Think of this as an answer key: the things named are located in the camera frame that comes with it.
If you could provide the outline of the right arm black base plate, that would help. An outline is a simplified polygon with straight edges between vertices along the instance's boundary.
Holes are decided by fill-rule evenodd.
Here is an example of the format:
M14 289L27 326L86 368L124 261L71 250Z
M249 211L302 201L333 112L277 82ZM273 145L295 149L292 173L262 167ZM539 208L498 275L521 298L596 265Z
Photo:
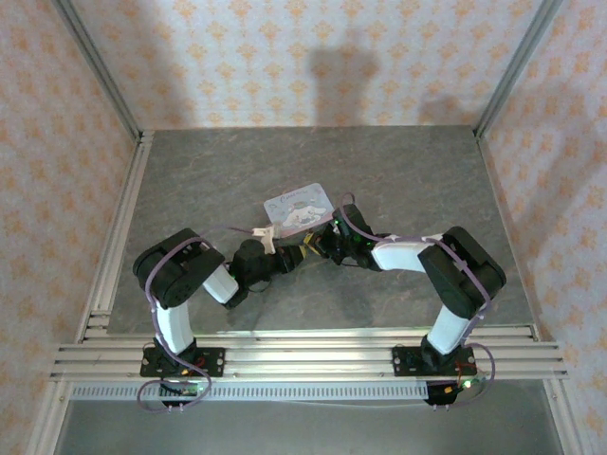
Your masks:
M478 373L471 348L457 347L450 354L441 355L430 345L396 345L391 353L395 376L455 377Z

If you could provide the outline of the aluminium frame post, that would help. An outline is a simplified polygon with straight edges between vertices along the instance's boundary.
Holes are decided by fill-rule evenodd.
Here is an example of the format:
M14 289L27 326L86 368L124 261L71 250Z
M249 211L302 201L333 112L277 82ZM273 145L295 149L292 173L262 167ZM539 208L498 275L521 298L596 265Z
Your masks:
M50 0L50 2L64 22L67 31L74 39L86 63L97 79L102 92L114 108L120 123L129 137L135 142L139 142L142 137L142 130L139 128L131 109L121 94L115 79L72 0Z
M557 15L563 0L542 0L535 12L523 38L516 47L506 70L499 80L489 101L483 110L478 122L473 128L473 134L477 142L486 135L492 124L498 118L503 107L511 95L517 80L523 74L527 63L531 59L544 34L551 26Z

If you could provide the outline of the aluminium mounting rail beam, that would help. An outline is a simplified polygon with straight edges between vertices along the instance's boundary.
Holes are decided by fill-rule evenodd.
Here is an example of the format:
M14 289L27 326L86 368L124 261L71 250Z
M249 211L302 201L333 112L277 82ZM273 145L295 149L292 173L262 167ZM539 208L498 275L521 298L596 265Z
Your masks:
M237 331L200 335L197 341L203 347L226 350L225 381L392 381L392 348L416 346L425 332L423 328ZM136 380L148 342L146 336L114 337L90 329L81 344L59 347L50 374L72 381ZM539 340L530 325L480 327L469 342L490 349L501 380L569 375L559 344ZM483 372L490 373L483 350L474 348L473 357Z

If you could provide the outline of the aluminium side rail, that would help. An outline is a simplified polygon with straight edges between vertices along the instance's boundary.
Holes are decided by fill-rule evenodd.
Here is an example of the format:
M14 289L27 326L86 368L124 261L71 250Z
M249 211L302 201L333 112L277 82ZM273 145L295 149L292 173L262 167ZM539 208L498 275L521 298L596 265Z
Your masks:
M144 130L137 141L83 309L75 336L76 344L81 344L84 341L88 321L94 314L107 314L112 310L129 228L137 204L145 167L153 146L154 136L154 130Z

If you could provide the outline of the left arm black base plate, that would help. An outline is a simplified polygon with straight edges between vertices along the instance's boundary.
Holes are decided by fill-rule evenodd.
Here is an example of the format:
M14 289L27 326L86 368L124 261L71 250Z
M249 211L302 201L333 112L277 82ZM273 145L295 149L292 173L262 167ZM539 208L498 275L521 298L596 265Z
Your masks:
M185 360L210 377L222 377L225 366L224 348L193 347L185 354ZM185 367L166 355L159 347L143 350L139 375L150 378L191 378L201 374Z

